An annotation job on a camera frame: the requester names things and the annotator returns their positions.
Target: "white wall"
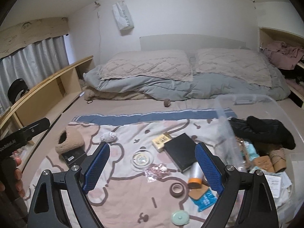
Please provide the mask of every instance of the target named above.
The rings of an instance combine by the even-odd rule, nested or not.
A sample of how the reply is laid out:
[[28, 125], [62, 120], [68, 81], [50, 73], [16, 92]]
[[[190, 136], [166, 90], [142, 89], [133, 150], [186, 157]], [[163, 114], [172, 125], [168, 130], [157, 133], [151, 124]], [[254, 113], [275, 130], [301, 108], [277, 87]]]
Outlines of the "white wall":
[[304, 23], [290, 2], [256, 3], [259, 27], [292, 32], [304, 37]]
[[94, 55], [96, 65], [105, 63], [118, 52], [140, 50], [139, 37], [158, 34], [218, 36], [257, 47], [257, 18], [250, 0], [125, 0], [135, 25], [127, 35], [121, 35], [114, 20], [112, 5], [117, 1], [100, 0], [100, 7], [90, 4], [69, 16], [77, 60]]

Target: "hand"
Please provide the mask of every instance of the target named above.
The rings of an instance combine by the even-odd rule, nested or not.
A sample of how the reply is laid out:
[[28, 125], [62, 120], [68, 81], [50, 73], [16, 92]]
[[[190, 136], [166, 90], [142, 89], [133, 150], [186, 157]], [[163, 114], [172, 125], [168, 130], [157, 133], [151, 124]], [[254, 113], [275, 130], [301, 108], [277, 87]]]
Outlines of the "hand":
[[[19, 166], [21, 164], [21, 159], [20, 158], [15, 158], [16, 161], [16, 165]], [[14, 172], [14, 176], [16, 178], [16, 190], [18, 191], [19, 195], [21, 198], [23, 198], [25, 196], [25, 191], [23, 189], [23, 182], [21, 180], [22, 178], [22, 172], [19, 169], [16, 169]], [[0, 182], [0, 191], [4, 191], [5, 190], [5, 186], [2, 184], [2, 182]]]

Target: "metal screw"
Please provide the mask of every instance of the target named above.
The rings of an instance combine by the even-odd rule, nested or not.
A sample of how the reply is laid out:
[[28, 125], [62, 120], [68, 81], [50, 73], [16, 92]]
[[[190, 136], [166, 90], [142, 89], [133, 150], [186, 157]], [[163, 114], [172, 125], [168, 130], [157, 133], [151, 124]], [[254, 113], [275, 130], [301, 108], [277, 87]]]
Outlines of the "metal screw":
[[231, 164], [228, 164], [227, 166], [226, 166], [226, 168], [227, 168], [227, 170], [229, 170], [229, 171], [234, 171], [234, 166], [233, 165], [231, 165]]
[[79, 170], [79, 165], [73, 165], [73, 166], [71, 167], [71, 170], [72, 170], [72, 171], [77, 171], [77, 170]]
[[43, 176], [46, 176], [46, 175], [48, 175], [49, 173], [50, 173], [49, 170], [44, 170], [44, 171], [42, 172], [42, 175], [43, 175]]
[[257, 170], [256, 173], [257, 173], [259, 176], [263, 176], [263, 174], [264, 174], [261, 170]]

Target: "gray curtain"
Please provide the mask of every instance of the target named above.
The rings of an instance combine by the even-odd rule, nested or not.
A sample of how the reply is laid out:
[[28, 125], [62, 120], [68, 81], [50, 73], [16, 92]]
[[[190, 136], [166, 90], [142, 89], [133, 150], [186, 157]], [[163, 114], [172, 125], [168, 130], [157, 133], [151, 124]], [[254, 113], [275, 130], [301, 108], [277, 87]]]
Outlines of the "gray curtain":
[[7, 91], [14, 80], [24, 79], [31, 89], [68, 65], [63, 36], [33, 43], [0, 59], [0, 113], [11, 106]]

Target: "mint green lid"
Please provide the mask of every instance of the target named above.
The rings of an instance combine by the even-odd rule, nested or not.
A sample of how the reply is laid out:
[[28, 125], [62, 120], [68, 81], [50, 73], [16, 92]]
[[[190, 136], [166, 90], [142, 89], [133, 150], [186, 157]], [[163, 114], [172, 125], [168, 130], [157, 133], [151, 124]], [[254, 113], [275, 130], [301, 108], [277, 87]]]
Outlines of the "mint green lid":
[[171, 215], [171, 222], [176, 226], [183, 226], [189, 223], [189, 214], [184, 210], [178, 210]]

